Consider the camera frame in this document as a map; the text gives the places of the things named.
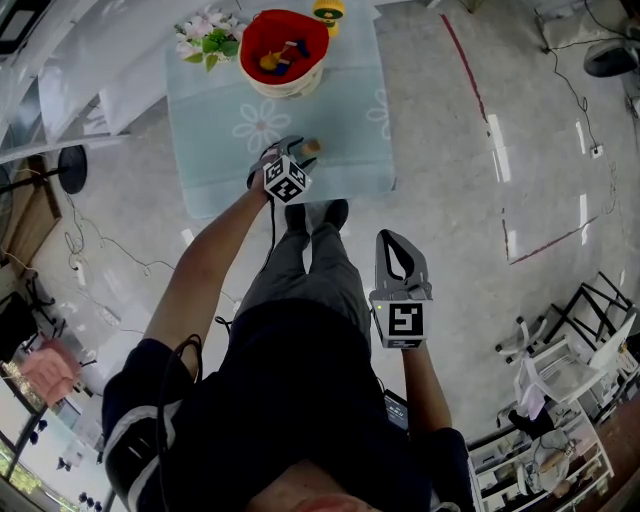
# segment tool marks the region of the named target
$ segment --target yellow object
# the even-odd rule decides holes
[[[282,55],[282,52],[269,52],[260,59],[260,67],[265,71],[275,71],[278,66],[278,62],[280,61],[280,55]]]
[[[340,33],[338,20],[343,18],[346,8],[342,0],[316,0],[313,4],[313,15],[327,26],[330,37]]]

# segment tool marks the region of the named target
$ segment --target wire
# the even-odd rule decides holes
[[[166,261],[163,260],[155,260],[152,261],[150,263],[145,263],[144,261],[139,260],[138,258],[136,258],[135,256],[133,256],[128,250],[126,250],[122,245],[120,245],[119,242],[117,242],[116,240],[114,240],[113,238],[107,237],[107,236],[103,236],[102,233],[100,232],[100,229],[98,229],[98,226],[96,226],[95,222],[93,222],[91,219],[88,219],[86,217],[84,217],[82,215],[82,213],[76,208],[76,205],[74,204],[73,200],[71,199],[71,197],[69,196],[69,194],[67,194],[65,192],[65,196],[67,198],[67,201],[69,202],[69,205],[71,206],[71,209],[73,210],[73,222],[76,225],[76,228],[78,230],[78,232],[80,233],[80,241],[79,242],[75,242],[72,237],[71,234],[68,231],[65,231],[64,233],[64,238],[65,241],[67,242],[67,247],[69,248],[69,268],[71,268],[71,270],[77,271],[78,267],[74,266],[71,264],[71,259],[74,256],[78,256],[82,253],[82,251],[84,250],[84,232],[82,231],[82,226],[80,224],[80,222],[87,222],[89,224],[91,224],[91,226],[93,227],[93,229],[96,231],[96,233],[98,233],[98,237],[100,238],[100,247],[104,248],[104,242],[109,242],[112,243],[113,245],[115,245],[116,247],[118,247],[118,249],[120,249],[124,254],[126,254],[131,260],[133,260],[134,262],[136,262],[138,265],[140,265],[141,267],[143,267],[143,273],[146,277],[151,276],[151,269],[150,267],[152,265],[164,265],[167,268],[171,269],[171,270],[175,270],[175,267],[172,265],[169,265]]]
[[[612,34],[618,34],[619,36],[622,36],[625,39],[628,39],[629,41],[640,41],[640,39],[636,39],[635,37],[629,37],[627,34],[625,34],[624,32],[618,32],[617,30],[614,30],[612,28],[609,27],[605,27],[602,23],[600,23],[596,17],[593,15],[593,13],[591,12],[591,9],[589,8],[589,4],[587,3],[587,0],[584,0],[584,6],[587,9],[587,12],[589,13],[589,16],[591,16],[591,19],[595,22],[596,25],[599,25],[601,28],[608,30],[609,32],[611,32]]]
[[[225,329],[227,329],[227,335],[231,336],[231,324],[233,323],[233,320],[231,322],[227,322],[221,316],[216,316],[213,319],[217,324],[224,325]]]
[[[196,384],[202,382],[202,339],[197,334],[192,334],[183,341],[169,357],[169,362],[164,372],[162,379],[162,385],[160,386],[160,394],[158,396],[158,412],[156,419],[156,446],[158,447],[158,469],[160,473],[160,491],[162,493],[162,503],[164,510],[168,512],[169,499],[168,499],[168,476],[167,476],[167,453],[169,447],[167,445],[167,429],[164,421],[164,406],[166,401],[167,389],[169,385],[169,377],[171,371],[176,362],[182,357],[184,349],[192,345],[196,351],[196,357],[198,359],[198,373],[196,375]]]
[[[573,88],[573,86],[571,85],[571,82],[569,82],[569,79],[564,76],[562,73],[558,72],[558,54],[556,52],[554,52],[553,50],[549,49],[549,51],[553,54],[553,56],[556,59],[556,63],[553,66],[553,72],[558,75],[560,78],[562,78],[566,83],[567,86],[569,87],[569,89],[571,90],[571,93],[573,94],[573,96],[576,99],[576,103],[578,104],[578,108],[580,110],[582,110],[582,112],[584,113],[584,117],[587,120],[587,128],[589,130],[589,136],[591,137],[591,140],[593,141],[593,147],[597,148],[598,147],[598,143],[596,142],[595,137],[593,136],[593,133],[591,132],[591,121],[589,120],[589,114],[587,114],[587,110],[589,110],[589,102],[587,101],[587,98],[585,96],[582,97],[582,101],[580,101],[580,97],[578,96],[578,93],[576,92],[576,90]]]
[[[580,45],[580,44],[591,44],[591,43],[599,43],[600,41],[624,41],[625,39],[622,37],[603,37],[600,39],[590,39],[589,41],[577,41],[575,43],[567,44],[565,46],[556,46],[555,48],[545,48],[545,52],[547,50],[564,50],[565,48],[571,48],[572,46]]]
[[[10,258],[12,258],[16,263],[18,263],[20,266],[22,266],[25,270],[29,270],[32,272],[37,272],[38,274],[42,274],[42,271],[37,269],[36,267],[29,267],[28,265],[25,265],[20,258],[18,258],[17,256],[11,254],[10,252],[7,252],[4,250],[4,248],[0,245],[0,251],[2,251],[5,255],[9,256]],[[54,282],[56,282],[58,285],[62,286],[63,288],[67,288],[68,290],[71,290],[74,293],[77,293],[78,295],[84,297],[85,299],[87,299],[90,302],[93,302],[93,304],[95,304],[96,306],[98,306],[99,308],[101,308],[102,310],[106,310],[108,311],[109,308],[107,306],[105,306],[104,304],[101,304],[100,302],[98,302],[97,300],[95,300],[93,297],[91,297],[91,295],[89,295],[88,293],[80,290],[79,288],[74,288],[73,286],[69,286],[67,284],[64,284],[63,282],[59,281],[58,279],[54,278],[54,277],[50,277],[49,278],[51,280],[53,280]],[[138,331],[137,329],[120,329],[117,326],[114,326],[112,324],[110,324],[109,322],[107,322],[107,320],[100,315],[100,317],[111,327],[115,327],[116,329],[118,329],[121,332],[135,332],[138,334],[143,335],[144,333],[142,331]]]
[[[269,196],[269,207],[271,210],[271,247],[269,247],[269,252],[267,252],[267,257],[264,259],[260,272],[266,268],[267,263],[269,263],[269,259],[271,258],[271,253],[276,246],[276,205],[273,197],[271,196]]]
[[[387,388],[384,387],[384,382],[382,382],[382,379],[380,377],[378,377],[376,375],[376,379],[378,379],[378,383],[380,384],[380,387],[382,388],[382,394],[384,395],[387,391]]]

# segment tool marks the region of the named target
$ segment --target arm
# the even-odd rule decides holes
[[[451,427],[451,413],[431,364],[426,342],[403,350],[404,378],[409,403],[411,437]]]
[[[266,203],[262,173],[256,173],[251,189],[209,224],[184,252],[145,338],[158,340],[172,350],[191,334],[199,335],[204,342],[229,267]],[[195,351],[185,350],[182,361],[195,377],[198,370]]]
[[[409,403],[411,444],[431,477],[441,502],[474,510],[467,447],[462,434],[451,428],[451,413],[431,364],[426,342],[402,351]]]

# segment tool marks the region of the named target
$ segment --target black device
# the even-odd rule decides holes
[[[9,0],[0,9],[0,58],[11,55],[29,36],[51,0]]]
[[[387,408],[389,421],[398,425],[405,432],[409,432],[409,408],[407,401],[393,391],[384,390],[384,405]]]

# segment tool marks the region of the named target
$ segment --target green leaf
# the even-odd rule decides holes
[[[194,53],[190,57],[187,57],[186,59],[184,59],[184,61],[185,62],[193,62],[194,64],[198,64],[198,63],[202,62],[203,59],[204,59],[204,54],[202,54],[202,53]]]
[[[217,55],[207,55],[207,60],[205,61],[205,66],[207,68],[207,73],[213,69],[213,66],[218,62]]]
[[[238,54],[238,46],[240,46],[238,41],[225,41],[220,45],[220,50],[225,57],[233,57]]]
[[[220,45],[211,39],[202,40],[202,51],[204,53],[217,52],[220,49]]]

